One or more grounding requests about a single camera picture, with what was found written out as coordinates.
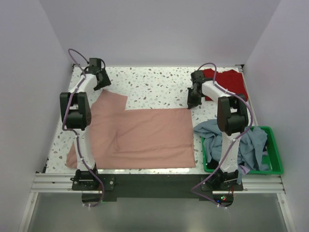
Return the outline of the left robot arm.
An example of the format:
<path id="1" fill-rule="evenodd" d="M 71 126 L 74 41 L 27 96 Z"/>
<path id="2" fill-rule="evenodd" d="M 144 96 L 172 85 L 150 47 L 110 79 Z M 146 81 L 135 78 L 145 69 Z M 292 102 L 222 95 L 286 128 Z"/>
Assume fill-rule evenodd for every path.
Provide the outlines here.
<path id="1" fill-rule="evenodd" d="M 88 96 L 109 86 L 111 81 L 102 59 L 90 58 L 87 64 L 88 66 L 82 69 L 79 82 L 70 91 L 62 92 L 59 96 L 62 129 L 71 131 L 74 136 L 77 171 L 71 179 L 72 189 L 104 191 L 91 150 L 89 131 L 92 114 Z"/>

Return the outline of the aluminium frame rail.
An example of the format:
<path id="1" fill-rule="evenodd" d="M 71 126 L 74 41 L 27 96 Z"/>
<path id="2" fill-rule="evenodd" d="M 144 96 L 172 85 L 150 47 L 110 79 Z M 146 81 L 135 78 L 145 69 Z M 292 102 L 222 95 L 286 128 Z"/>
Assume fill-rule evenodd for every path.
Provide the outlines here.
<path id="1" fill-rule="evenodd" d="M 30 194 L 19 226 L 19 232 L 26 232 L 32 218 L 39 193 L 74 193 L 73 174 L 36 173 L 31 185 Z M 296 227 L 286 199 L 281 177 L 278 175 L 247 175 L 242 178 L 244 190 L 240 193 L 276 193 L 287 231 L 295 232 Z"/>

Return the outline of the folded red t shirt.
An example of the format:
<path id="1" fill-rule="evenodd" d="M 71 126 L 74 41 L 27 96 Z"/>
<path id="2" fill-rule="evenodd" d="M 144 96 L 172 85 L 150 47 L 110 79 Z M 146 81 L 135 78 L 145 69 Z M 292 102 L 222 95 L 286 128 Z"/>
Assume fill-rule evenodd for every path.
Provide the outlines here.
<path id="1" fill-rule="evenodd" d="M 248 101 L 248 94 L 245 89 L 241 73 L 235 70 L 217 72 L 215 81 L 217 81 L 217 83 L 223 88 L 228 89 L 230 92 L 243 94 L 245 96 L 245 101 Z"/>

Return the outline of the green plastic bin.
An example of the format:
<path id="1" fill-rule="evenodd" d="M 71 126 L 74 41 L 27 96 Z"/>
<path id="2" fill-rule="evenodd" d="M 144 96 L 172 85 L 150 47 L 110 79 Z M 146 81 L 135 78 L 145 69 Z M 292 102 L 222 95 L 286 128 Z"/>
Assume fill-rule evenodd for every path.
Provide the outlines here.
<path id="1" fill-rule="evenodd" d="M 270 127 L 259 127 L 264 130 L 267 134 L 267 143 L 264 148 L 265 156 L 262 158 L 262 163 L 269 166 L 268 171 L 253 171 L 251 170 L 249 174 L 266 174 L 266 175 L 280 175 L 283 174 L 282 161 L 279 155 L 277 144 L 273 135 L 273 131 Z M 206 172 L 213 172 L 214 170 L 207 168 L 206 151 L 203 145 L 204 139 L 201 138 L 202 142 L 202 153 L 203 153 L 203 166 Z"/>

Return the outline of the lavender garment in bin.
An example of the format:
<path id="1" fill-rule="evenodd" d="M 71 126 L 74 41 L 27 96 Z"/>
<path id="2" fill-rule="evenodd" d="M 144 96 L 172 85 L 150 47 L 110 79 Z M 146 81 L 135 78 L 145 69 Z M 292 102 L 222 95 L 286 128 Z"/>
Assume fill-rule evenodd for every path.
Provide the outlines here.
<path id="1" fill-rule="evenodd" d="M 238 168 L 241 175 L 246 175 L 251 171 L 250 168 L 247 168 L 244 165 L 238 165 Z"/>

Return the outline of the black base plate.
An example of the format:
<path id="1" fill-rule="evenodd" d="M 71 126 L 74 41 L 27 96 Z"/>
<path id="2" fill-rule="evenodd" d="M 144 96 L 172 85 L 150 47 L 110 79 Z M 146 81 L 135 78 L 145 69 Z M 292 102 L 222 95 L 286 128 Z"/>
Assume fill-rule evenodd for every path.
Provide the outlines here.
<path id="1" fill-rule="evenodd" d="M 230 206 L 243 185 L 211 187 L 205 174 L 98 174 L 77 170 L 73 191 L 82 192 L 83 203 L 115 202 L 119 198 L 213 199 Z"/>

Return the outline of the blue grey t shirt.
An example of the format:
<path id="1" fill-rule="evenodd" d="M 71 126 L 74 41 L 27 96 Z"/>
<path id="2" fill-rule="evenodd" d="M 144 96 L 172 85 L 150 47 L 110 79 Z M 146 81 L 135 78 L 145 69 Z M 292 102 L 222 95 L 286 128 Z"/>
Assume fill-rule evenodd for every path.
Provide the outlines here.
<path id="1" fill-rule="evenodd" d="M 222 132 L 219 130 L 217 120 L 211 119 L 199 123 L 193 128 L 196 135 L 204 139 L 207 163 L 214 159 L 220 161 L 222 152 Z M 267 143 L 267 134 L 259 127 L 254 127 L 241 137 L 238 151 L 238 165 L 244 165 L 253 171 L 268 171 L 269 166 L 262 163 L 265 156 L 264 148 Z M 237 183 L 242 182 L 239 172 Z"/>

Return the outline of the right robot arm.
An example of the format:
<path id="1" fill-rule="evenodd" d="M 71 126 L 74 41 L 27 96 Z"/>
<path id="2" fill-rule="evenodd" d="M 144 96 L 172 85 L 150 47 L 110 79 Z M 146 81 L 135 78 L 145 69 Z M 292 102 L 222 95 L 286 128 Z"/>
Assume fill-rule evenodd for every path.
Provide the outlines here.
<path id="1" fill-rule="evenodd" d="M 220 86 L 214 79 L 206 78 L 203 71 L 191 73 L 192 87 L 188 88 L 187 108 L 202 104 L 208 96 L 217 103 L 217 126 L 222 132 L 222 151 L 217 168 L 205 183 L 212 189 L 229 189 L 238 179 L 238 150 L 241 136 L 247 126 L 250 108 L 244 95 L 237 95 Z"/>

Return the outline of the pink t shirt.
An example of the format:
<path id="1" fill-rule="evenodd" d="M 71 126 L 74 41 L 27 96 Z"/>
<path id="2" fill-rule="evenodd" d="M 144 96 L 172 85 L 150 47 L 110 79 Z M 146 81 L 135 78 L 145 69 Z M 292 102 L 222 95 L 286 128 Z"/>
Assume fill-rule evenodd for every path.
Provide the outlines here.
<path id="1" fill-rule="evenodd" d="M 126 109 L 127 96 L 103 90 L 91 106 L 91 151 L 99 169 L 194 168 L 191 112 Z"/>

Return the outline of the black garment in bin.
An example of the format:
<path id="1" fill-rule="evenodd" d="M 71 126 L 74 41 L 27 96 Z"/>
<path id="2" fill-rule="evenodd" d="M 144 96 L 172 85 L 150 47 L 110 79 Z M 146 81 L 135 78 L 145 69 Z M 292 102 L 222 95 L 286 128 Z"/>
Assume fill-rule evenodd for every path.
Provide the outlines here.
<path id="1" fill-rule="evenodd" d="M 211 159 L 211 161 L 207 163 L 207 168 L 214 170 L 217 168 L 218 165 L 219 165 L 218 161 Z"/>

